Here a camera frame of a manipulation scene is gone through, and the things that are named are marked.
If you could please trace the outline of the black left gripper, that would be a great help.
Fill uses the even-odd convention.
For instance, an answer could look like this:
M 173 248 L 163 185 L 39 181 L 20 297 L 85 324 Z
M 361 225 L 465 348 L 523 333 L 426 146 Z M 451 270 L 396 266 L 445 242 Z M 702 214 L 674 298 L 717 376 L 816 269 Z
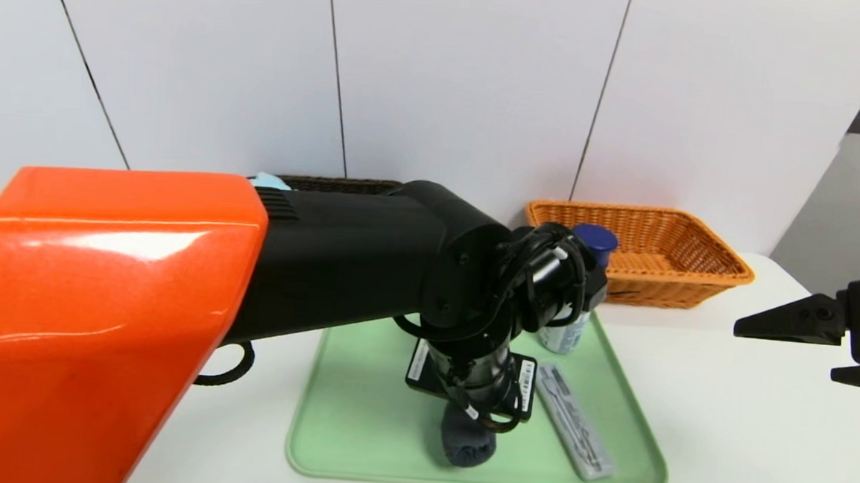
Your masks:
M 444 398 L 470 419 L 525 422 L 535 410 L 537 360 L 507 340 L 478 345 L 417 340 L 405 373 L 408 387 Z

